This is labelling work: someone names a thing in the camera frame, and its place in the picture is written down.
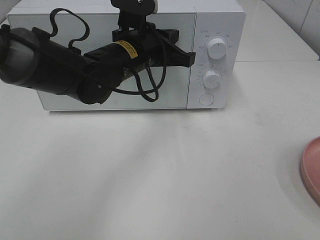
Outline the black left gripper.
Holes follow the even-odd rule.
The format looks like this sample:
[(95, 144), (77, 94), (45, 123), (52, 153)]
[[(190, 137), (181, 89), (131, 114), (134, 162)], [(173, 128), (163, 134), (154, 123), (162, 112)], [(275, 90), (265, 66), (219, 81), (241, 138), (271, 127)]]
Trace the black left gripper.
[(185, 52), (176, 43), (180, 32), (177, 29), (157, 29), (147, 21), (147, 16), (156, 14), (156, 0), (112, 0), (119, 9), (118, 29), (112, 32), (114, 42), (133, 41), (142, 53), (151, 58), (153, 67), (186, 67), (195, 63), (196, 53)]

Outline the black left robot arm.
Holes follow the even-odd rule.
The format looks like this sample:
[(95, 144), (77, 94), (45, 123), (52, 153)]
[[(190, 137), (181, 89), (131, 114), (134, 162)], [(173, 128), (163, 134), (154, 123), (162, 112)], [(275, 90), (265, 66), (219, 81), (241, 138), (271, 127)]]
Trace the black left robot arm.
[[(157, 12), (155, 0), (113, 0), (119, 9), (118, 28), (112, 43), (82, 53), (74, 46), (53, 41), (58, 34), (55, 17), (62, 8), (49, 15), (51, 32), (8, 24), (0, 27), (0, 79), (7, 84), (69, 96), (84, 104), (103, 104), (112, 93), (137, 95), (153, 103), (150, 93), (159, 95), (161, 82), (155, 82), (151, 67), (189, 68), (196, 54), (177, 46), (177, 29), (158, 29), (147, 21)], [(146, 71), (151, 90), (144, 90), (139, 72)]]

